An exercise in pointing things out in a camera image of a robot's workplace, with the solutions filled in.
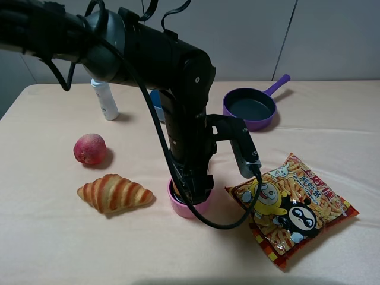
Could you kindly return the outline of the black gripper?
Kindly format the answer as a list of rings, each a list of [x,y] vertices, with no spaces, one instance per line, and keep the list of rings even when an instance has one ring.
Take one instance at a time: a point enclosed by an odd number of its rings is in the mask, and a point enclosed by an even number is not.
[[[208,173],[209,162],[216,153],[216,143],[211,139],[195,141],[169,140],[170,174],[178,192],[180,200],[184,198],[192,205],[207,200],[214,187],[213,176]]]

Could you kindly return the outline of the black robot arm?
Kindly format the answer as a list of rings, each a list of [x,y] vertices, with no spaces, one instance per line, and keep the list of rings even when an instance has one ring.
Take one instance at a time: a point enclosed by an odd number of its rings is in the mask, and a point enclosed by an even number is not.
[[[84,15],[73,15],[57,2],[2,1],[1,48],[39,58],[66,91],[72,73],[64,77],[55,59],[80,64],[97,80],[140,88],[150,110],[148,91],[158,90],[166,128],[157,134],[168,135],[161,145],[173,182],[184,201],[197,205],[214,186],[206,105],[216,70],[204,51],[144,24],[156,6],[152,1],[139,16],[91,1]]]

